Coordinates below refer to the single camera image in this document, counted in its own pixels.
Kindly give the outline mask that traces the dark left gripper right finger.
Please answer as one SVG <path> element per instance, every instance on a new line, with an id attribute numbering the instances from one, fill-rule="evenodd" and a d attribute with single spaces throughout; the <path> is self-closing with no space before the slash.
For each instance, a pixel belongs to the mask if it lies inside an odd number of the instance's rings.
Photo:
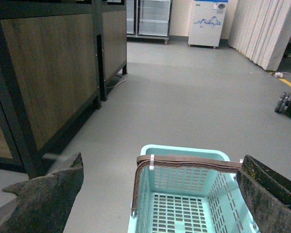
<path id="1" fill-rule="evenodd" d="M 250 155 L 236 178 L 259 231 L 291 233 L 291 181 Z"/>

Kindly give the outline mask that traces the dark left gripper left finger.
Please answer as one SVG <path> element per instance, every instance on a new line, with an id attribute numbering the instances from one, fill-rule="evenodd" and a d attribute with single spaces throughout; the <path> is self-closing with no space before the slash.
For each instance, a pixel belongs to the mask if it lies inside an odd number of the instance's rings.
<path id="1" fill-rule="evenodd" d="M 0 207 L 0 233 L 62 233 L 83 180 L 77 152 L 44 176 L 3 188 L 15 197 Z"/>

